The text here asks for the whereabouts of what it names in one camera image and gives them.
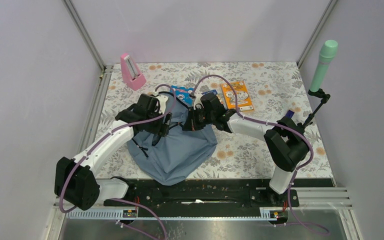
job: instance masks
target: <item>floral tablecloth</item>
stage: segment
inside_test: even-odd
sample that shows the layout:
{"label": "floral tablecloth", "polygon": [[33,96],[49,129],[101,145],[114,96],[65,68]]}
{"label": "floral tablecloth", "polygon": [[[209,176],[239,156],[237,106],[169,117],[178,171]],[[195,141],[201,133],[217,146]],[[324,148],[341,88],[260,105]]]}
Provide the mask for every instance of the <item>floral tablecloth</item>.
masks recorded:
{"label": "floral tablecloth", "polygon": [[[133,91],[123,82],[120,64],[115,64],[105,103],[100,116],[97,136],[114,120],[118,112],[148,93],[159,84],[192,88],[205,75],[217,74],[229,81],[245,81],[255,107],[248,116],[264,120],[280,120],[288,110],[293,110],[293,120],[304,122],[311,113],[310,103],[295,62],[189,62],[189,63],[140,63],[140,70],[147,83]],[[211,77],[202,82],[198,90],[216,89],[221,93],[221,79]],[[214,154],[189,175],[189,179],[205,178],[271,178],[275,170],[265,142],[255,138],[215,130],[218,145]],[[306,129],[305,136],[314,148],[314,160],[301,169],[298,178],[331,178],[332,170],[316,124]],[[149,179],[130,156],[127,146],[122,146],[102,167],[98,178],[121,176],[131,179]]]}

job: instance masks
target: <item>gray wall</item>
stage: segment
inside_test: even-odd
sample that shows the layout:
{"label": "gray wall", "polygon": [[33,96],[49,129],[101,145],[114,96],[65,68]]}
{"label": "gray wall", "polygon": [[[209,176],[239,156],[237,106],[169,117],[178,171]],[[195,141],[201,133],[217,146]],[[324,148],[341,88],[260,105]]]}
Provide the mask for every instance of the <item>gray wall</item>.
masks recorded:
{"label": "gray wall", "polygon": [[61,0],[0,1],[0,240],[36,240],[99,69]]}
{"label": "gray wall", "polygon": [[107,64],[297,61],[329,2],[72,1]]}
{"label": "gray wall", "polygon": [[301,69],[307,87],[328,39],[339,50],[322,85],[332,97],[317,123],[364,239],[384,239],[384,1],[339,1]]}

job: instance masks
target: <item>orange package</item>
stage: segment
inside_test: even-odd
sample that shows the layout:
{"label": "orange package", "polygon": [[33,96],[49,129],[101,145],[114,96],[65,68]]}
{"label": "orange package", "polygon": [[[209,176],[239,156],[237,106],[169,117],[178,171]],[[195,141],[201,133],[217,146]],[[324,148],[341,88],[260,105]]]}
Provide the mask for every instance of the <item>orange package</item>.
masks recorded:
{"label": "orange package", "polygon": [[[230,83],[237,94],[237,106],[241,112],[253,111],[254,106],[251,102],[251,97],[248,94],[247,87],[244,81],[235,81]],[[235,94],[231,87],[226,83],[221,84],[221,90],[223,91],[224,99],[228,109],[235,109]]]}

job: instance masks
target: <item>green cylinder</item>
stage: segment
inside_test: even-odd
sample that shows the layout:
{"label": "green cylinder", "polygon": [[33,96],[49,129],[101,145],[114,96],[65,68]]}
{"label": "green cylinder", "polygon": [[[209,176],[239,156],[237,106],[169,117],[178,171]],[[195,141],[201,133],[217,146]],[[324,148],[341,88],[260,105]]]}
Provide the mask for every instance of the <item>green cylinder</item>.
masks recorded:
{"label": "green cylinder", "polygon": [[332,62],[338,52],[338,42],[335,40],[327,40],[320,49],[318,55],[318,64],[312,78],[310,91],[317,92],[322,85],[326,72],[328,71],[329,64]]}

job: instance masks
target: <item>table surface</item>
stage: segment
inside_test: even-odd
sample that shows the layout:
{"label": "table surface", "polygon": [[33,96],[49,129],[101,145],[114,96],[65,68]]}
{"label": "table surface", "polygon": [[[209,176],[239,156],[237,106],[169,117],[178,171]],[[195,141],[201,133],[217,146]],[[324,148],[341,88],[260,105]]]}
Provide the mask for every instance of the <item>table surface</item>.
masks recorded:
{"label": "table surface", "polygon": [[[106,93],[96,136],[101,136],[114,117],[159,84],[192,88],[203,76],[217,74],[231,82],[245,81],[254,112],[245,115],[280,120],[288,110],[295,112],[293,120],[303,123],[311,113],[310,103],[295,62],[188,62],[139,63],[147,83],[133,91],[123,82],[120,64],[115,64]],[[216,89],[221,94],[221,79],[211,77],[199,86],[200,92]],[[188,179],[271,178],[275,164],[265,142],[250,136],[215,130],[217,147],[213,155],[201,164]],[[332,170],[320,137],[317,124],[308,126],[305,136],[314,148],[313,161],[302,168],[298,178],[332,178]],[[124,145],[104,164],[98,178],[121,176],[130,179],[150,179],[141,171]]]}

